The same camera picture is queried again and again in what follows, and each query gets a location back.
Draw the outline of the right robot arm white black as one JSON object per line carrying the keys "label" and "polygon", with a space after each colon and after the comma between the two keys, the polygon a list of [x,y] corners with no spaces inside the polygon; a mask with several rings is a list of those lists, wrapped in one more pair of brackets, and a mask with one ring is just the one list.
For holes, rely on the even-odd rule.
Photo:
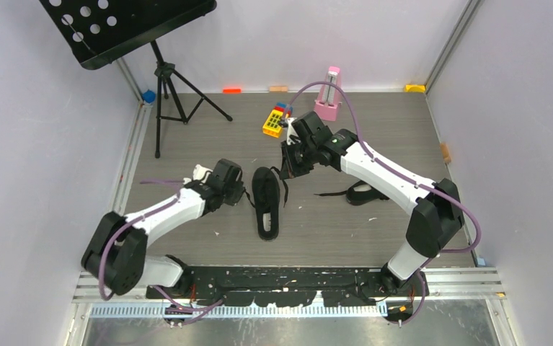
{"label": "right robot arm white black", "polygon": [[365,182],[394,201],[410,220],[403,245],[383,266],[382,286],[402,295],[415,272],[437,257],[465,224],[457,186],[418,176],[374,151],[346,129],[333,133],[315,112],[282,122],[281,179],[308,174],[316,164],[332,167]]}

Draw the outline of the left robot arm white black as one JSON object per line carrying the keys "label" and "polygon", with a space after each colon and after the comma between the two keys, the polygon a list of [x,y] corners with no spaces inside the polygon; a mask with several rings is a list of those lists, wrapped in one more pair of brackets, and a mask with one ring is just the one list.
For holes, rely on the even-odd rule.
{"label": "left robot arm white black", "polygon": [[193,285],[187,265],[172,255],[149,256],[147,249],[184,223],[236,205],[244,192],[242,175],[241,166],[228,159],[212,169],[198,164],[191,178],[168,183],[177,188],[173,196],[135,213],[104,214],[81,257],[100,297],[108,301],[145,285],[184,298]]}

